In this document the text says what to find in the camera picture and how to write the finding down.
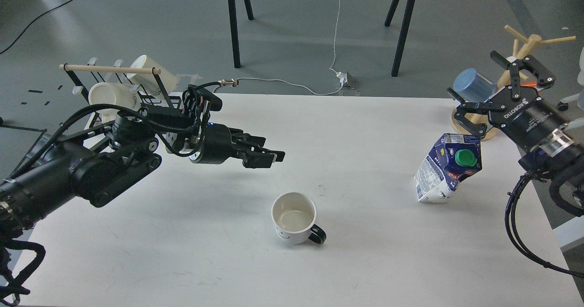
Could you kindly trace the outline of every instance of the wooden mug tree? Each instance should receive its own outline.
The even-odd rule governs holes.
[[[557,39],[548,40],[542,40],[542,37],[539,35],[530,35],[529,37],[524,37],[523,35],[521,35],[521,33],[515,31],[515,29],[513,29],[509,25],[505,25],[505,30],[509,31],[513,36],[517,37],[517,39],[515,39],[515,41],[513,42],[513,57],[515,59],[523,59],[525,56],[533,54],[533,51],[539,45],[549,45],[551,43],[560,43],[576,40],[576,36],[561,37]],[[523,42],[523,46],[521,47],[521,49],[519,49],[519,41]],[[519,75],[523,80],[527,79],[527,76],[522,74],[521,72],[519,72]],[[503,72],[501,78],[497,80],[497,91],[499,91],[501,88],[509,84],[511,84],[511,76],[509,75],[509,70],[506,70],[505,72]],[[460,126],[460,124],[456,120],[454,120],[455,112],[456,110],[452,111],[452,114],[450,115],[450,124],[452,125],[454,130],[456,130],[456,132],[458,132],[459,134],[469,135],[469,132],[467,132],[462,126]],[[467,117],[474,124],[488,124],[488,118],[486,115],[467,114]],[[496,128],[492,128],[486,134],[486,137],[483,140],[491,139],[496,135],[497,131],[498,130]]]

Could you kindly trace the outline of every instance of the mug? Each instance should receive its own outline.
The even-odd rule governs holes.
[[[138,57],[130,68],[157,68],[161,70],[161,74],[159,74],[160,80],[164,85],[164,89],[167,90],[167,93],[170,93],[175,88],[177,88],[178,78],[170,73],[166,68],[163,68],[158,63],[156,63],[152,58],[148,57],[147,55],[142,55]],[[164,95],[162,95],[162,91],[154,78],[154,74],[137,74],[137,73],[130,73],[127,75],[127,78],[133,84],[140,84],[144,87],[144,90],[149,94],[161,101],[164,100]]]
[[[130,87],[119,83],[96,83],[89,91],[89,103],[114,104],[137,111],[140,108],[140,96],[130,91]],[[107,108],[98,111],[102,115],[115,115],[116,109]]]
[[[276,233],[286,242],[297,245],[310,239],[321,245],[327,239],[325,231],[314,223],[317,219],[314,201],[302,193],[280,195],[271,206],[271,219]]]

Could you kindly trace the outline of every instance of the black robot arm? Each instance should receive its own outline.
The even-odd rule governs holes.
[[[520,84],[519,71],[527,70],[534,74],[539,89],[550,88],[555,76],[532,55],[513,62],[507,61],[495,51],[490,57],[505,70],[509,70],[511,84],[482,103],[470,103],[454,89],[447,89],[461,103],[456,108],[454,119],[470,134],[483,138],[486,135],[486,124],[473,124],[465,115],[487,115],[493,127],[500,129],[526,153],[519,160],[526,174],[521,176],[509,193],[509,202],[505,209],[505,229],[515,248],[543,267],[584,278],[584,273],[563,269],[532,253],[519,238],[515,222],[517,202],[531,180],[551,181],[549,196],[555,204],[575,216],[584,215],[584,147],[563,132],[569,122],[568,118],[546,103],[540,97],[538,89]],[[573,188],[575,204],[563,199],[559,192],[559,188],[567,183]]]
[[[116,105],[90,105],[55,134],[42,137],[27,162],[0,184],[0,274],[8,282],[0,286],[0,302],[15,306],[21,294],[29,294],[22,284],[44,257],[42,245],[15,240],[23,230],[33,228],[75,196],[98,208],[110,203],[160,166],[162,157],[154,153],[159,141],[169,153],[189,157],[194,163],[220,164],[234,157],[247,168],[269,168],[283,161],[283,151],[263,147],[264,137],[209,122],[210,111],[221,110],[223,102],[202,86],[189,85],[182,109],[143,105],[134,112]],[[105,108],[119,110],[114,121],[64,135],[77,120]],[[99,135],[104,137],[91,147],[84,146]],[[7,249],[32,250],[36,258],[13,278]],[[13,303],[4,300],[11,294]]]

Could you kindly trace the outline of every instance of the white table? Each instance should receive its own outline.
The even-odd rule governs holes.
[[[503,135],[484,169],[446,204],[418,203],[413,174],[451,132],[448,99],[219,95],[214,122],[286,151],[270,169],[239,160],[162,166],[102,209],[80,198],[37,224],[45,262],[23,305],[582,306],[571,276],[515,250],[503,224],[523,173]],[[286,245],[270,208],[288,191],[315,200],[324,245]],[[531,185],[524,242],[566,267]],[[20,265],[29,260],[23,255]]]

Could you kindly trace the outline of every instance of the wooden dowel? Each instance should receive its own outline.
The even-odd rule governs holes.
[[[511,26],[505,25],[505,30],[509,31],[512,35],[517,37],[517,39],[519,39],[520,41],[523,41],[524,43],[527,42],[527,38],[524,37],[523,35],[521,35],[521,33],[515,31],[515,29],[513,29]]]
[[[137,73],[137,74],[161,74],[162,70],[159,68],[117,68],[115,66],[91,66],[91,65],[75,65],[75,64],[61,64],[61,70],[65,71],[87,71],[87,72],[111,72],[111,73]]]
[[[513,56],[517,57],[517,52],[519,51],[519,39],[513,41]]]
[[[576,36],[558,37],[555,39],[548,39],[548,40],[540,41],[540,45],[549,45],[550,43],[559,43],[559,42],[575,41],[575,40],[576,40]]]

